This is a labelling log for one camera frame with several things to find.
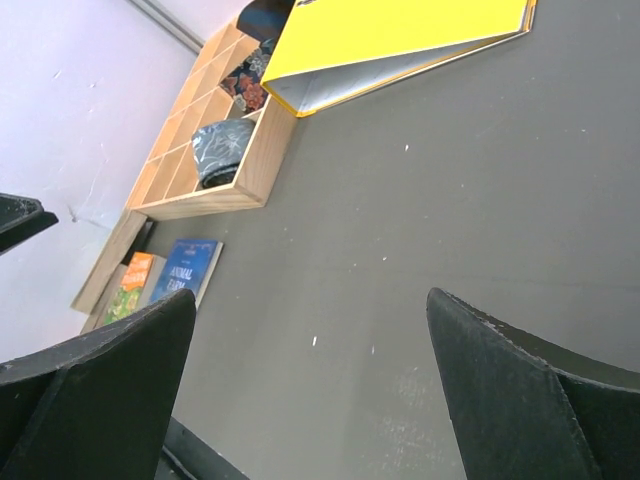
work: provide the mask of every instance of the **book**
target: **book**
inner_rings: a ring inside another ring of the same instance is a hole
[[[176,240],[151,294],[150,303],[175,290],[188,288],[196,296],[198,307],[221,251],[222,242],[216,240]]]
[[[298,117],[531,30],[536,0],[298,0],[262,86]]]
[[[104,320],[105,325],[131,315],[135,311],[152,264],[153,255],[150,253],[134,253],[115,297],[111,301]]]
[[[120,283],[122,283],[122,279],[124,278],[126,271],[126,265],[120,264],[116,267],[115,272],[113,272],[113,275],[109,278],[109,283],[107,283],[107,286],[102,291],[102,295],[100,295],[93,312],[91,312],[91,315],[87,318],[84,327],[82,327],[80,335],[104,325],[104,320],[107,317],[107,312],[109,311],[111,302],[115,298],[116,291],[120,287]]]
[[[153,256],[153,264],[151,265],[151,270],[149,271],[147,282],[144,284],[144,288],[142,289],[142,293],[140,294],[140,298],[138,299],[136,311],[146,307],[151,303],[151,295],[156,288],[156,284],[158,283],[160,275],[162,274],[162,270],[164,270],[164,266],[166,264],[166,258],[160,257],[158,255]]]

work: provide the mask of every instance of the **yellow folder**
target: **yellow folder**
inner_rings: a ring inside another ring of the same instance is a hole
[[[536,0],[298,0],[262,85],[298,117],[529,32]]]

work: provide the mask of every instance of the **black object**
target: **black object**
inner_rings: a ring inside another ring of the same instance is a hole
[[[236,173],[239,167],[240,164],[238,163],[213,172],[201,182],[202,188],[219,187],[220,185],[226,185],[227,183],[233,182],[233,179],[236,178]]]
[[[0,193],[0,255],[56,223],[38,200]]]
[[[151,239],[151,234],[156,228],[156,222],[153,220],[147,220],[144,222],[144,225],[136,235],[136,238],[133,239],[133,243],[127,250],[124,258],[120,262],[122,265],[129,265],[133,255],[136,252],[146,252],[147,246],[149,245],[149,240]]]
[[[154,478],[195,313],[183,289],[0,364],[0,480]]]
[[[294,3],[295,0],[254,0],[240,12],[236,28],[260,42],[277,39]]]
[[[186,480],[248,480],[240,470],[172,417],[155,480],[175,480],[176,477]]]
[[[427,317],[469,480],[640,478],[640,374],[439,289]]]

